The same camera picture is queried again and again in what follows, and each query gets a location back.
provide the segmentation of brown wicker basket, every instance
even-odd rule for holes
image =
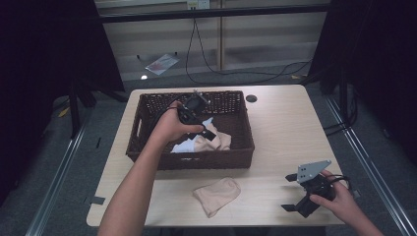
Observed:
[[[157,112],[167,107],[168,103],[180,94],[183,93],[141,95],[126,151],[133,161],[138,158],[146,144],[151,123]],[[158,165],[159,170],[233,169],[251,166],[255,145],[243,92],[238,90],[208,91],[203,92],[203,96],[210,100],[210,105],[199,115],[199,119],[203,121],[213,117],[214,127],[219,132],[231,136],[230,150],[170,153],[175,145],[187,139],[184,136],[183,139],[170,143],[165,148]]]

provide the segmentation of hand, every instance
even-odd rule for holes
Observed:
[[[179,101],[171,103],[169,108],[159,118],[149,139],[157,139],[166,145],[169,142],[178,140],[184,134],[203,131],[204,127],[202,125],[184,125],[180,122],[178,119],[178,111],[176,108],[173,108],[180,105],[181,102]]]
[[[332,174],[327,170],[322,171],[322,174],[328,177],[329,180],[335,178],[334,176],[331,176]],[[340,182],[334,182],[332,185],[336,194],[333,201],[329,201],[318,195],[311,195],[310,200],[317,205],[328,208],[337,218],[349,225],[353,225],[357,220],[361,220],[365,214],[356,205],[347,188]]]

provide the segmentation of black cable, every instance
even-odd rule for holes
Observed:
[[[363,31],[363,28],[364,28],[364,26],[365,26],[365,22],[366,22],[366,19],[369,17],[369,15],[370,15],[370,12],[371,12],[371,8],[372,8],[372,6],[373,6],[373,3],[374,3],[374,0],[371,0],[371,2],[369,3],[369,5],[368,5],[368,9],[367,9],[367,12],[366,12],[366,15],[365,15],[365,17],[364,17],[364,20],[362,21],[362,23],[361,23],[361,26],[360,26],[360,29],[359,29],[359,33],[358,33],[358,36],[357,36],[357,38],[360,38],[360,36],[361,36],[361,34],[362,34],[362,31]],[[348,43],[347,43],[347,45],[349,45],[350,43],[353,43],[354,44],[354,46],[353,46],[353,50],[351,50],[353,53],[355,52],[355,50],[357,49],[357,47],[358,47],[358,42],[359,42],[359,40],[358,39],[356,39],[355,41],[354,41],[355,39],[354,38],[350,38],[349,39],[349,41],[348,41]],[[345,55],[346,55],[346,50],[347,50],[347,48],[348,48],[348,46],[346,46],[345,48],[344,48],[344,50],[342,51],[342,53],[341,53],[341,55],[342,55],[342,57],[346,57]],[[354,116],[353,116],[353,121],[350,121],[350,118],[349,118],[349,121],[348,122],[350,122],[350,124],[349,124],[349,127],[351,127],[355,122],[356,122],[356,120],[357,120],[357,115],[358,115],[358,111],[357,111],[357,98],[356,98],[356,94],[357,94],[357,92],[356,92],[356,90],[355,90],[355,93],[354,93],[354,99],[355,99],[355,112],[354,112]],[[342,123],[339,123],[339,124],[336,124],[336,125],[332,125],[332,126],[329,126],[329,127],[326,127],[326,128],[324,128],[324,129],[330,129],[330,128],[332,128],[332,127],[337,127],[337,126],[342,126],[342,125],[346,125],[346,123],[345,122],[342,122]],[[327,134],[327,136],[331,136],[331,135],[333,135],[333,134],[336,134],[336,133],[338,133],[338,132],[340,132],[340,131],[343,131],[343,130],[346,130],[346,129],[348,129],[348,128],[346,128],[346,127],[344,127],[344,128],[342,128],[342,129],[339,129],[339,130],[337,130],[337,131],[335,131],[335,132],[332,132],[332,133],[329,133],[329,134]]]
[[[197,30],[197,35],[198,35],[198,37],[199,37],[200,47],[201,47],[201,51],[202,51],[203,58],[204,58],[204,60],[205,60],[206,66],[207,66],[207,67],[208,67],[208,68],[209,68],[209,69],[210,69],[213,73],[216,73],[216,74],[219,74],[219,75],[222,75],[222,76],[227,76],[227,75],[236,75],[236,74],[254,74],[254,75],[267,75],[267,76],[273,76],[273,77],[271,77],[271,78],[267,78],[267,79],[264,79],[264,80],[261,80],[261,81],[255,81],[255,82],[249,82],[249,83],[242,83],[242,84],[239,84],[239,83],[229,83],[229,84],[228,84],[228,83],[205,83],[205,82],[197,82],[197,81],[193,80],[193,78],[191,77],[191,75],[190,75],[190,74],[189,74],[189,72],[188,72],[188,59],[189,59],[189,55],[190,55],[190,49],[191,49],[191,45],[192,45],[192,42],[193,42],[194,33],[195,33],[195,31],[196,31],[196,30]],[[187,51],[187,57],[186,57],[185,70],[186,70],[186,73],[187,73],[188,78],[189,78],[192,82],[194,82],[194,83],[196,83],[196,84],[201,84],[201,85],[211,85],[211,86],[215,86],[215,85],[227,85],[227,86],[251,85],[251,84],[257,84],[257,83],[267,82],[267,81],[270,81],[270,80],[272,80],[272,79],[278,78],[278,77],[280,77],[280,76],[287,76],[287,75],[292,75],[292,74],[294,74],[294,73],[297,73],[297,72],[301,71],[304,67],[306,67],[309,63],[311,63],[311,62],[312,62],[312,60],[313,60],[313,59],[311,59],[311,60],[309,60],[309,61],[307,61],[307,62],[295,62],[295,63],[288,64],[288,65],[286,65],[286,66],[282,69],[282,71],[281,71],[280,73],[278,73],[278,74],[275,74],[275,73],[264,73],[264,72],[230,72],[230,73],[222,73],[222,72],[217,72],[217,71],[215,71],[215,70],[213,70],[213,69],[211,68],[211,66],[209,65],[209,63],[208,63],[208,61],[207,61],[207,59],[206,59],[206,54],[205,54],[205,51],[204,51],[204,48],[203,48],[202,39],[201,39],[201,37],[200,37],[199,27],[198,27],[198,25],[197,25],[197,21],[196,21],[196,19],[194,19],[193,31],[192,31],[192,33],[191,33],[190,44],[189,44],[188,51]],[[304,65],[303,65],[302,67],[300,67],[299,69],[297,69],[296,71],[293,71],[293,72],[290,72],[290,73],[285,73],[285,74],[284,74],[285,70],[286,70],[289,66],[292,66],[292,65],[295,65],[295,64],[304,64]]]
[[[349,116],[348,121],[341,122],[341,123],[331,125],[331,126],[328,126],[328,127],[324,127],[323,129],[327,130],[327,129],[335,128],[335,127],[338,127],[338,126],[344,126],[344,127],[340,128],[336,131],[333,131],[331,133],[327,133],[326,136],[329,137],[331,135],[337,134],[340,131],[350,129],[350,128],[352,128],[352,126],[357,121],[357,119],[358,119],[358,100],[357,100],[357,91],[356,90],[353,91],[353,96],[352,96],[352,100],[351,100],[351,103],[350,103],[350,113],[351,113],[351,115]]]
[[[338,182],[340,180],[344,180],[346,182],[346,184],[347,184],[347,189],[351,192],[351,190],[352,190],[352,184],[350,183],[350,178],[349,177],[347,177],[345,175],[329,175],[329,176],[325,176],[325,177],[326,178],[335,177],[335,178],[332,179],[332,180],[329,180],[327,183],[324,183],[324,184],[321,184],[321,185],[317,186],[315,188],[315,190],[319,190],[322,187],[329,186],[329,185],[331,185],[331,184],[333,184],[335,182]]]

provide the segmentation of person's arm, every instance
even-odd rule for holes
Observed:
[[[323,175],[333,179],[331,173],[324,170]],[[341,221],[350,225],[360,236],[379,236],[383,233],[374,225],[374,223],[365,215],[361,208],[355,203],[350,192],[341,183],[332,184],[336,197],[329,201],[318,195],[311,195],[310,200],[320,206],[326,207]]]
[[[179,104],[173,102],[171,107]],[[163,149],[186,133],[202,130],[200,125],[183,125],[175,108],[168,109],[161,116],[138,159],[111,199],[101,219],[98,235],[141,235]]]

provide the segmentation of wooden table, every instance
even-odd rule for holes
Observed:
[[[146,226],[323,226],[342,224],[329,210],[320,207],[308,218],[286,212],[280,205],[297,204],[304,196],[296,182],[285,176],[296,173],[300,164],[329,159],[328,170],[341,174],[316,111],[304,87],[258,86],[198,88],[199,91],[242,90],[258,101],[246,102],[255,151],[249,169],[170,170],[156,174]],[[134,90],[104,167],[95,195],[103,205],[91,205],[87,223],[98,226],[117,187],[133,165],[125,155],[141,93],[184,92],[193,88]],[[232,177],[240,185],[240,196],[207,218],[192,191]]]

